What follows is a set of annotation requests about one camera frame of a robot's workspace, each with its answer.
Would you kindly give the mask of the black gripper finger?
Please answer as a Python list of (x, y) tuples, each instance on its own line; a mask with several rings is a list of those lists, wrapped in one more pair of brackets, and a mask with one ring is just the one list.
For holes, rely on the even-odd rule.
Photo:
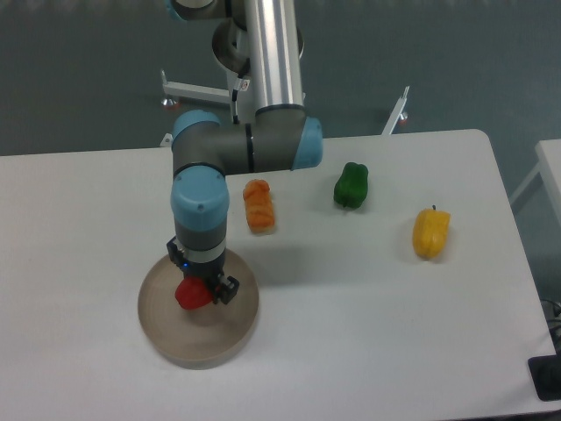
[(239, 280), (233, 276), (220, 274), (212, 279), (210, 291), (213, 297), (213, 304), (228, 305), (237, 295)]
[(186, 260), (183, 254), (183, 248), (181, 243), (176, 237), (172, 237), (166, 244), (167, 253), (170, 261), (175, 264), (175, 266), (185, 266)]

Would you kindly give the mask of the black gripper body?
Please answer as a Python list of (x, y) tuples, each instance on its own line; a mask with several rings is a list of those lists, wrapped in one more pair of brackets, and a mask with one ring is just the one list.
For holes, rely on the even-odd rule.
[(186, 260), (185, 266), (177, 266), (183, 273), (183, 279), (186, 276), (195, 276), (201, 278), (207, 289), (210, 291), (212, 279), (215, 276), (224, 273), (225, 253), (222, 253), (217, 259), (205, 263), (196, 263)]

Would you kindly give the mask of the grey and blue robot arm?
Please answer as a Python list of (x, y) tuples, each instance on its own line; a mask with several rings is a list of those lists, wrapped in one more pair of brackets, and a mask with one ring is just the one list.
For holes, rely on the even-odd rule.
[(224, 18), (247, 35), (238, 72), (249, 78), (255, 119), (222, 126), (210, 112), (179, 116), (172, 132), (170, 260), (184, 274), (175, 298), (185, 310), (228, 303), (239, 282), (224, 274), (228, 175), (313, 168), (323, 157), (320, 122), (304, 109), (300, 47), (292, 1), (169, 1), (181, 20)]

